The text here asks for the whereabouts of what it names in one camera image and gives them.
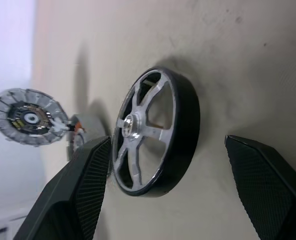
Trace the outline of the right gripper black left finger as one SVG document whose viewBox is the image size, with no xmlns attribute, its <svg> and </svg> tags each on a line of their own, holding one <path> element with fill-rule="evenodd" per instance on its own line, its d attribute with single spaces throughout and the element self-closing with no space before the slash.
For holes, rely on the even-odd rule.
<svg viewBox="0 0 296 240">
<path fill-rule="evenodd" d="M 46 184 L 13 240 L 93 240 L 110 153 L 108 136 L 78 148 Z"/>
</svg>

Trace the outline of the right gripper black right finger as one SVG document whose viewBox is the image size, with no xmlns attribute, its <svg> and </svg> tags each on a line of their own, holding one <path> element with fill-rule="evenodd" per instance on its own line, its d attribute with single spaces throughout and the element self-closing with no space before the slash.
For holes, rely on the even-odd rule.
<svg viewBox="0 0 296 240">
<path fill-rule="evenodd" d="M 296 240 L 296 171 L 271 146 L 225 137 L 238 196 L 260 240 Z"/>
</svg>

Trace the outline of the silver round motor lid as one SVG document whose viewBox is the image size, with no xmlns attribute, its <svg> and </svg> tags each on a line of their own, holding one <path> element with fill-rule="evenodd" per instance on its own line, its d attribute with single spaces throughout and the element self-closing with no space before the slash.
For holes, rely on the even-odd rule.
<svg viewBox="0 0 296 240">
<path fill-rule="evenodd" d="M 88 141 L 106 136 L 104 125 L 97 116 L 74 114 L 69 121 L 69 131 L 67 132 L 66 138 L 69 157 Z"/>
</svg>

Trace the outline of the black rotor with silver spokes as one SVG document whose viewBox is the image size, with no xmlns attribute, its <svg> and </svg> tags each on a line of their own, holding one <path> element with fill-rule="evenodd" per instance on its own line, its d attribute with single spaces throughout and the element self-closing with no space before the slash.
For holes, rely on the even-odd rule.
<svg viewBox="0 0 296 240">
<path fill-rule="evenodd" d="M 172 124 L 168 129 L 152 125 L 148 111 L 155 97 L 169 86 Z M 160 197 L 171 191 L 186 173 L 197 148 L 200 104 L 192 83 L 166 67 L 146 70 L 131 86 L 118 113 L 112 143 L 113 175 L 128 196 Z M 165 144 L 165 152 L 153 176 L 142 182 L 139 148 L 147 138 Z"/>
</svg>

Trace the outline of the silver motor housing with windings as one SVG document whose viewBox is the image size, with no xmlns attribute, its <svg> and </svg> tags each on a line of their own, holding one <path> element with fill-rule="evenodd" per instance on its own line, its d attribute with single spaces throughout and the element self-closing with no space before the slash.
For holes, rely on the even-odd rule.
<svg viewBox="0 0 296 240">
<path fill-rule="evenodd" d="M 69 118 L 53 97 L 33 89 L 0 92 L 0 132 L 10 141 L 39 147 L 61 140 Z"/>
</svg>

